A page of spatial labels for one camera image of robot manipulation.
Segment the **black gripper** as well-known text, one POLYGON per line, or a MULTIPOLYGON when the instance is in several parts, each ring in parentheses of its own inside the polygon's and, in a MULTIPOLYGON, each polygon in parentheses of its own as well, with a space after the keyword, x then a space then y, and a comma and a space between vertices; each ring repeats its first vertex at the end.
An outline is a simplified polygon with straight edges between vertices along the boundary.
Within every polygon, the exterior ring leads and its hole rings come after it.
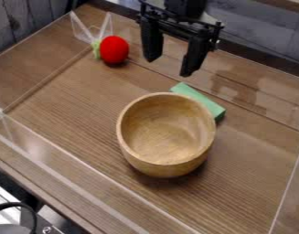
MULTIPOLYGON (((200 69, 210 50, 218 48, 220 31, 224 24, 207 13, 208 0, 137 0, 140 15, 156 19, 171 27, 186 30, 192 36, 188 41, 187 53, 182 60, 182 77, 190 77, 200 69)), ((140 17, 140 38, 143 56, 152 62, 163 54, 164 36, 155 20, 140 17)))

